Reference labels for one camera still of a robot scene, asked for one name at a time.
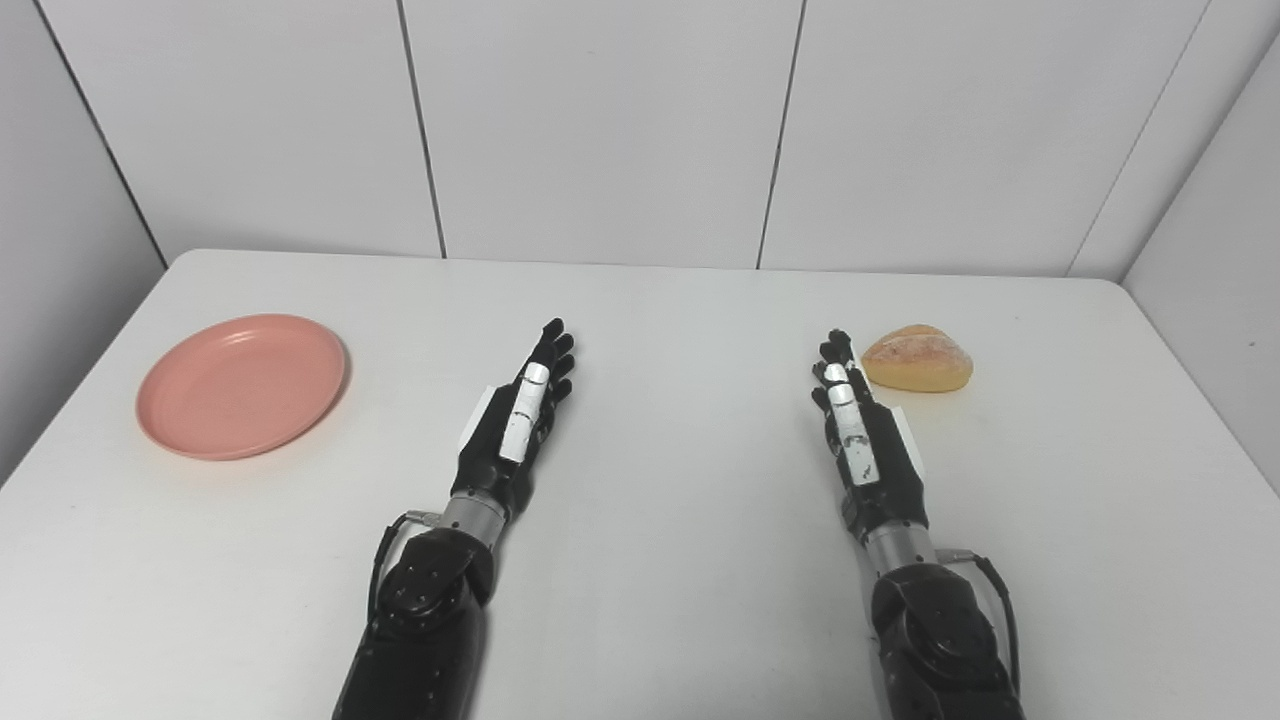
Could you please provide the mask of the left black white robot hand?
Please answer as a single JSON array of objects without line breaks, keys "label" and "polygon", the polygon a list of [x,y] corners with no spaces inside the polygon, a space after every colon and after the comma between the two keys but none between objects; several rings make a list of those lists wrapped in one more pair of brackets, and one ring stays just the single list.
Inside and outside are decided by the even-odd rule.
[{"label": "left black white robot hand", "polygon": [[572,392],[575,338],[561,318],[547,323],[516,377],[489,395],[458,456],[453,495],[484,496],[504,520],[522,514],[534,491],[532,465]]}]

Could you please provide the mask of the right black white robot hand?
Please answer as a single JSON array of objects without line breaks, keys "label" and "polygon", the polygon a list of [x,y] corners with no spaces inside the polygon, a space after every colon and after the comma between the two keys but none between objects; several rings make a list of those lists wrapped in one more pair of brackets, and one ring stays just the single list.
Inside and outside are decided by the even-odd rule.
[{"label": "right black white robot hand", "polygon": [[928,528],[922,474],[899,419],[873,395],[849,334],[832,329],[819,354],[812,398],[844,487],[845,527],[861,544],[884,527]]}]

